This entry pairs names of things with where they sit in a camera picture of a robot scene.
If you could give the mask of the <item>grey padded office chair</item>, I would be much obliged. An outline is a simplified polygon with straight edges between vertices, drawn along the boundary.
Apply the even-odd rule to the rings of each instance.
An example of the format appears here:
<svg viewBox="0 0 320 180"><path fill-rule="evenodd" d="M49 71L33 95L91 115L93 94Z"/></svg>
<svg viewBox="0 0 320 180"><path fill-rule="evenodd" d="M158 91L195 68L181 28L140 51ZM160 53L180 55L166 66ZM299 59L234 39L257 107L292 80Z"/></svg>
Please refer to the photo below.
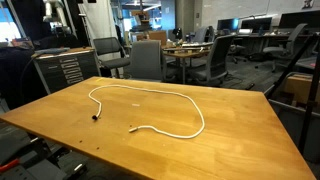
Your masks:
<svg viewBox="0 0 320 180"><path fill-rule="evenodd" d="M161 44L159 40L136 41L130 52L130 65L125 68L133 79L162 80Z"/></svg>

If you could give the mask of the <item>dark grey swivel chair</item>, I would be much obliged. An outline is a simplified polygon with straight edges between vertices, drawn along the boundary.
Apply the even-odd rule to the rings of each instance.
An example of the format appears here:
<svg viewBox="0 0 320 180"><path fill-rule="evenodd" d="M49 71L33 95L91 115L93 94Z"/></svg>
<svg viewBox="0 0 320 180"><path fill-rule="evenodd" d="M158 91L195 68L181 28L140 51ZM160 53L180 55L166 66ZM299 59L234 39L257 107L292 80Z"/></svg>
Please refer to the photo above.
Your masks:
<svg viewBox="0 0 320 180"><path fill-rule="evenodd" d="M224 81L228 74L226 58L233 39L233 35L216 38L206 57L206 63L188 70L190 77L197 84L210 86L213 83L222 83Z"/></svg>

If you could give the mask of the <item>grey mesh office chair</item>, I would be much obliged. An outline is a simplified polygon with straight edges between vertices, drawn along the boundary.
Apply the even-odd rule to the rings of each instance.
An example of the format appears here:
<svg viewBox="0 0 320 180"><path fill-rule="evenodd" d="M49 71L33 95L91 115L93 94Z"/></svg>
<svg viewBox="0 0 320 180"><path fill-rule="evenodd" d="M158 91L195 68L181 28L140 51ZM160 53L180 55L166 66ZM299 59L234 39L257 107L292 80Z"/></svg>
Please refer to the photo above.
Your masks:
<svg viewBox="0 0 320 180"><path fill-rule="evenodd" d="M124 49L116 37L97 38L93 40L93 43L98 56L112 53L124 53ZM116 71L116 77L119 78L119 69L128 66L130 64L130 60L127 57L119 57L107 61L101 60L100 64L109 70L114 69Z"/></svg>

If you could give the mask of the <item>grey plastic bin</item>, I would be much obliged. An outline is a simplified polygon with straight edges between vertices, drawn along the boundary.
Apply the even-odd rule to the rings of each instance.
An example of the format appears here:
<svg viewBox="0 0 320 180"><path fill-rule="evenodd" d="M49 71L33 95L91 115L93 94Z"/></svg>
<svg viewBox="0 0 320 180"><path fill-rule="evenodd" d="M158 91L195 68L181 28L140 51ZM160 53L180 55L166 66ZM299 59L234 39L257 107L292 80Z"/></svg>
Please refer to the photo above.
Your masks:
<svg viewBox="0 0 320 180"><path fill-rule="evenodd" d="M284 91L286 80L289 76L295 74L311 75L299 72L289 73L273 96L268 99L282 125L293 140L295 145L302 131L302 123L306 111L306 104L294 100L294 95ZM303 157L313 163L320 162L320 113L319 106L313 108L311 122L307 132L307 138L304 148Z"/></svg>

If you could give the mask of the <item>wooden round meeting table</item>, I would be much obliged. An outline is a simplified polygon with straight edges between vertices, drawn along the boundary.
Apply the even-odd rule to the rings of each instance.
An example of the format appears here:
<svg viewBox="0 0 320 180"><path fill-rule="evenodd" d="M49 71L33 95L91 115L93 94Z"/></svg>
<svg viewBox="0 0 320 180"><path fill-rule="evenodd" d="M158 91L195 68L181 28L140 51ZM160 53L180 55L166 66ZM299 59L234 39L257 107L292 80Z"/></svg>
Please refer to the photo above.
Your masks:
<svg viewBox="0 0 320 180"><path fill-rule="evenodd" d="M162 50L166 56L174 57L182 63L182 82L186 82L186 59L206 56L213 46L212 42L185 43L180 47L164 46Z"/></svg>

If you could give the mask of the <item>light grey desk chair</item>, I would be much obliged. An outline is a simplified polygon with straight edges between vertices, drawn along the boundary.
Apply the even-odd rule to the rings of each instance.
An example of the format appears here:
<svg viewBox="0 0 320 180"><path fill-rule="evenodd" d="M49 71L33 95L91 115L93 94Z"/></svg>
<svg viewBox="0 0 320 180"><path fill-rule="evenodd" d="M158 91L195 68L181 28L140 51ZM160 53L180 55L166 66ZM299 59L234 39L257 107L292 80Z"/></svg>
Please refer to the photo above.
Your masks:
<svg viewBox="0 0 320 180"><path fill-rule="evenodd" d="M278 39L277 46L269 46L262 50L263 55L266 58L270 58L273 62L272 71L276 70L278 60L286 60L294 55L295 41L306 26L307 23L298 24L287 39Z"/></svg>

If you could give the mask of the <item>black tripod leg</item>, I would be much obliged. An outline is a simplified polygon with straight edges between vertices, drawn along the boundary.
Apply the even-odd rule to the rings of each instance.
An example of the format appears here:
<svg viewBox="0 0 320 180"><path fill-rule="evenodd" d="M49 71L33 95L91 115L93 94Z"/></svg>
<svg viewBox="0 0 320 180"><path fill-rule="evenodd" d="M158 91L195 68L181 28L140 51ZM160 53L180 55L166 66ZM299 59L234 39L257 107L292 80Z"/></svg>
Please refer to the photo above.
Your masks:
<svg viewBox="0 0 320 180"><path fill-rule="evenodd" d="M303 53L308 49L308 47L313 43L313 42L318 42L319 41L319 36L314 33L313 35L309 36L307 40L305 41L304 45L302 48L294 55L292 60L290 61L289 65L286 67L282 75L278 78L277 81L275 81L265 92L264 95L267 99L270 99L274 92L278 89L280 84L283 82L285 77L293 70L293 67L295 64L298 62L298 60L301 58ZM307 108L304 114L304 120L302 123L302 131L301 135L298 141L298 150L300 154L304 153L304 148L305 148L305 143L306 143L306 138L307 138L307 132L309 130L309 125L311 122L311 114L313 108L318 104L316 101L316 95L317 95L317 90L319 86L319 77L320 77L320 64L319 64L320 58L316 58L316 63L315 63L315 69L314 69L314 74L313 78L311 81L311 86L308 94L308 99L307 99Z"/></svg>

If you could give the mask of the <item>cardboard box in bin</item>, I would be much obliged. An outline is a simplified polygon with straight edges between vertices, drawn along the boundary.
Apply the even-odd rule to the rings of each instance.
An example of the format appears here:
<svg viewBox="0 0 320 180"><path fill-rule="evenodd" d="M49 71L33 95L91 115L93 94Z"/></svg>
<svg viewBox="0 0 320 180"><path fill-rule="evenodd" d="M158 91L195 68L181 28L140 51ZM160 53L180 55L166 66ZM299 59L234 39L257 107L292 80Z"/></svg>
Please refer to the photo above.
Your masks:
<svg viewBox="0 0 320 180"><path fill-rule="evenodd" d="M294 95L294 100L306 104L309 98L312 75L295 74L289 76L284 91Z"/></svg>

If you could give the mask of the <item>black computer monitor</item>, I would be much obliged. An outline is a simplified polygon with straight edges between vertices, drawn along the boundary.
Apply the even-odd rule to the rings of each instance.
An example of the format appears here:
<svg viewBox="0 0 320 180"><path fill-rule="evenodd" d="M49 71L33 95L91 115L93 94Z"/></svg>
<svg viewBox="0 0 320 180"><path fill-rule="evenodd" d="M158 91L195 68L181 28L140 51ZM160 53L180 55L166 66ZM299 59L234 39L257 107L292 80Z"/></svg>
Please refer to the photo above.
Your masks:
<svg viewBox="0 0 320 180"><path fill-rule="evenodd" d="M242 29L252 29L253 33L258 33L260 30L263 32L269 31L272 18L259 18L251 20L243 20L241 24Z"/></svg>

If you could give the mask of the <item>grey drawer cabinet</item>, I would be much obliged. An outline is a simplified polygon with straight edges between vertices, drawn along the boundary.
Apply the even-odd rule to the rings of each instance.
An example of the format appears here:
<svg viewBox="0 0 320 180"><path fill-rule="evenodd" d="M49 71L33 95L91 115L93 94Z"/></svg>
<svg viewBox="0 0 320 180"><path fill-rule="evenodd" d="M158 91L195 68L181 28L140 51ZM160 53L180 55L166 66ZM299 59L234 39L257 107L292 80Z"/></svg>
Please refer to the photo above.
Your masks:
<svg viewBox="0 0 320 180"><path fill-rule="evenodd" d="M95 49L72 48L59 54L43 54L33 60L48 94L100 76Z"/></svg>

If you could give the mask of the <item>red handled clamp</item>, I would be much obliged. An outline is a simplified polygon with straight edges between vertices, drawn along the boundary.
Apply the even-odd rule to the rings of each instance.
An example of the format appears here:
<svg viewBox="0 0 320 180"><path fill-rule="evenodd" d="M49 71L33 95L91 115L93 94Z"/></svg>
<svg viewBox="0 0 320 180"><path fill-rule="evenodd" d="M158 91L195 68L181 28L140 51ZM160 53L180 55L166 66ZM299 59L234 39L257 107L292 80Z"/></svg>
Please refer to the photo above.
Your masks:
<svg viewBox="0 0 320 180"><path fill-rule="evenodd" d="M19 164L19 159L14 159L5 165L0 166L0 173L3 173Z"/></svg>

